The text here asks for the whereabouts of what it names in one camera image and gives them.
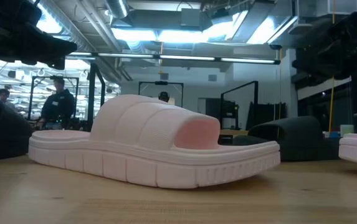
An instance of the pipe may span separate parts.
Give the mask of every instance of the pipe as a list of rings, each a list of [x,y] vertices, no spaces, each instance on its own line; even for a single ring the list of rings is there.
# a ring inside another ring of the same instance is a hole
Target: pipe
[[[112,41],[112,43],[114,44],[114,46],[116,47],[116,49],[121,52],[121,47],[120,44],[118,43],[117,39],[115,38],[115,36],[112,34],[112,31],[110,30],[110,28],[108,28],[104,21],[102,20],[102,18],[99,16],[98,12],[95,10],[95,8],[93,7],[92,4],[90,4],[90,2],[88,0],[82,0],[84,2],[84,4],[87,5],[87,9],[89,11],[89,13],[92,14],[92,16],[98,21],[98,24],[100,25],[100,27],[103,29],[103,31],[106,33],[106,35],[108,36],[109,40]]]
[[[110,14],[117,19],[123,19],[128,15],[128,4],[126,0],[105,0]]]
[[[133,54],[154,54],[154,52],[151,52],[150,50],[146,49],[141,41],[126,41],[126,43]],[[159,61],[158,59],[142,59],[142,60],[153,63],[155,66],[158,65],[158,61]]]
[[[93,17],[90,15],[90,13],[87,11],[87,9],[84,7],[83,3],[81,2],[82,0],[76,0],[77,6],[80,8],[80,10],[84,13],[85,17],[90,21],[91,25],[95,28],[95,30],[99,33],[99,35],[102,37],[102,39],[106,42],[106,44],[114,51],[118,51],[116,46],[112,43],[112,41],[105,35],[105,33],[99,28],[98,24],[95,22]]]
[[[69,41],[76,43],[80,51],[96,51],[95,47],[87,40],[87,38],[85,38],[85,36],[59,8],[59,6],[53,2],[53,0],[42,0],[41,5],[70,34]],[[121,76],[104,58],[96,58],[95,61],[108,81],[119,82],[121,80]]]

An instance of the person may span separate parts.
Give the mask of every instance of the person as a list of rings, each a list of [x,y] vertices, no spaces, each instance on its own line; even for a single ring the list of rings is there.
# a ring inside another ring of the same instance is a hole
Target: person
[[[168,92],[162,91],[159,93],[159,100],[168,103],[168,101],[170,100],[170,95],[168,94]]]
[[[8,106],[10,109],[16,111],[15,105],[8,101],[10,94],[11,93],[9,92],[9,90],[5,88],[0,89],[0,101],[3,102],[6,106]]]
[[[65,89],[65,80],[57,78],[54,80],[56,94],[50,95],[45,101],[39,121],[40,128],[60,129],[61,123],[69,120],[75,109],[74,96]]]

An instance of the wooden table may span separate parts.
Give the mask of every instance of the wooden table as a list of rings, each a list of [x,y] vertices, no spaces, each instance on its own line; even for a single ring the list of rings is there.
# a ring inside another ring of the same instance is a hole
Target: wooden table
[[[357,164],[296,162],[242,181],[166,190],[0,161],[0,223],[357,223]]]

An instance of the ceiling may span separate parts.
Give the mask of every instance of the ceiling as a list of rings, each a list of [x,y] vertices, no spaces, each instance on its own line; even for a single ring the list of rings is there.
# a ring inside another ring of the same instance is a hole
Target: ceiling
[[[104,0],[88,0],[90,4],[95,8],[97,14],[103,20],[103,23],[110,28],[110,17],[105,14],[107,10]],[[112,50],[110,44],[108,44],[99,32],[94,28],[93,24],[85,16],[80,7],[77,6],[76,0],[53,0],[55,5],[69,18],[69,22],[74,25],[79,32],[83,35],[85,40],[88,40],[89,44],[99,52],[116,52]],[[211,10],[226,6],[227,4],[242,5],[244,0],[190,0],[189,2],[179,2],[174,0],[127,0],[132,9],[136,10],[157,10],[157,11],[180,11],[181,9],[202,9]],[[278,0],[276,5],[266,14],[267,18],[271,18],[274,21],[273,26],[277,28],[280,24],[283,24],[285,19],[289,19],[293,16],[293,0]],[[322,18],[321,21],[316,20],[317,15],[317,0],[300,1],[302,2],[300,9],[301,21],[314,22],[315,26],[312,30],[313,35],[317,34],[329,26],[331,21],[329,18]],[[279,38],[277,38],[273,44],[280,44],[284,47],[296,47],[309,42],[309,35],[290,35],[284,32]],[[128,44],[124,40],[116,41],[118,49],[122,49],[123,52],[130,52]],[[259,58],[259,59],[276,59],[277,52],[272,50],[267,44],[264,45],[248,45],[245,42],[239,40],[235,41],[217,41],[209,43],[190,43],[190,44],[174,44],[164,43],[163,49],[160,43],[153,41],[142,41],[141,44],[145,47],[147,52],[159,54],[161,51],[163,54],[168,55],[192,55],[192,56],[214,56],[214,57],[246,57],[246,58]],[[216,74],[223,76],[231,63],[222,62],[197,62],[197,61],[185,61],[185,60],[164,60],[160,65],[159,61],[155,60],[139,60],[139,59],[124,59],[119,63],[115,63],[114,60],[107,61],[107,64],[111,67],[117,67],[124,69],[128,72],[130,78],[133,81],[148,81],[159,80],[158,72],[162,70],[166,73],[180,74],[181,78],[187,79],[187,82],[196,82],[193,78],[195,75],[208,76],[210,74]],[[116,78],[116,82],[127,82],[129,79]]]

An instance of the ceiling duct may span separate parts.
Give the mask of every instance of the ceiling duct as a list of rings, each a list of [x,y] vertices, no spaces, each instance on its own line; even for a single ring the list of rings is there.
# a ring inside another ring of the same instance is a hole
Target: ceiling duct
[[[276,0],[255,0],[233,40],[247,42],[276,5]]]
[[[146,49],[141,41],[126,41],[126,43],[130,48],[131,53],[133,54],[154,54],[154,52],[151,52],[150,50]],[[157,59],[142,59],[142,60],[153,63],[154,65],[156,65],[156,63],[158,64]]]
[[[53,0],[42,0],[42,7],[64,28],[64,32],[70,37],[68,41],[77,44],[77,50],[83,52],[94,52],[95,47],[84,37],[74,23],[66,16],[66,14],[53,2]],[[95,60],[99,66],[100,71],[104,74],[105,79],[109,82],[118,83],[121,80],[121,76],[116,70],[109,65],[103,58],[97,58]]]
[[[129,18],[115,20],[114,28],[136,28],[156,30],[193,30],[203,31],[212,26],[210,18],[199,9],[182,11],[134,10]]]
[[[109,13],[117,19],[123,19],[128,15],[129,8],[126,0],[105,0]]]

